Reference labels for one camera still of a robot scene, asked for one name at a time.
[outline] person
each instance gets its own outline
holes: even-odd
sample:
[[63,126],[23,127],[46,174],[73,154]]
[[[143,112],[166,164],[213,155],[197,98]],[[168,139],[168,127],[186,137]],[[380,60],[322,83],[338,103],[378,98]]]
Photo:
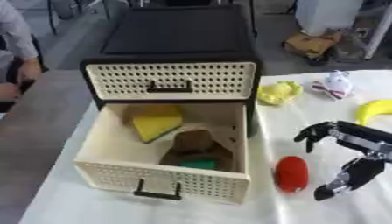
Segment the person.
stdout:
[[0,0],[0,101],[15,100],[21,86],[41,74],[39,53],[28,24],[7,0]]

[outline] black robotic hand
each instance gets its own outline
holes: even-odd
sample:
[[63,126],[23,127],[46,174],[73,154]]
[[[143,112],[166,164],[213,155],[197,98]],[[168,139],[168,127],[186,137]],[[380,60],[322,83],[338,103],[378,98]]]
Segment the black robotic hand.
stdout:
[[332,122],[321,122],[313,124],[299,132],[294,137],[294,142],[301,142],[306,139],[306,152],[310,153],[313,151],[313,146],[316,142],[320,141],[324,137],[330,136],[330,131],[334,128]]
[[337,177],[314,191],[315,200],[326,200],[335,194],[353,191],[384,171],[385,161],[358,157],[345,164]]
[[361,151],[364,156],[346,163],[334,181],[318,187],[316,200],[325,200],[337,193],[352,191],[364,186],[384,171],[385,163],[392,161],[392,135],[377,129],[350,122],[322,122],[299,132],[295,142],[306,139],[306,152],[312,152],[316,142],[324,137],[335,137],[336,143]]

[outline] white toy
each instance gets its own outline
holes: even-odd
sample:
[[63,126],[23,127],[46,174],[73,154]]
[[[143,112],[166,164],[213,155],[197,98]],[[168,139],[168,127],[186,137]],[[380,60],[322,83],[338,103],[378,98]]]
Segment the white toy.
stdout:
[[334,100],[341,100],[353,92],[353,83],[348,79],[348,72],[334,71],[324,80],[315,80],[311,87],[323,91]]

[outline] drawer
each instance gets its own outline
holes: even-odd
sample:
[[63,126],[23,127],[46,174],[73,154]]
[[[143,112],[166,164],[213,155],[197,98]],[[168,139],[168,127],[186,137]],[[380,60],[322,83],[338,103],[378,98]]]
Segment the drawer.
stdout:
[[[151,143],[143,143],[126,124],[129,112],[145,103],[106,104],[87,135],[74,165],[93,187],[169,199],[200,197],[241,203],[249,188],[246,108],[241,102],[180,103],[183,125]],[[213,139],[233,152],[232,171],[212,171],[159,164],[174,136],[186,130],[209,130]]]

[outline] yellow banana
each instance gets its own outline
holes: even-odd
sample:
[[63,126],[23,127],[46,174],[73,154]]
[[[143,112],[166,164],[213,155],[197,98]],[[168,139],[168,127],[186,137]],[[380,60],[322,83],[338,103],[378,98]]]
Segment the yellow banana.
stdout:
[[392,114],[392,100],[369,101],[359,106],[355,119],[360,125],[366,125],[369,117],[382,114]]

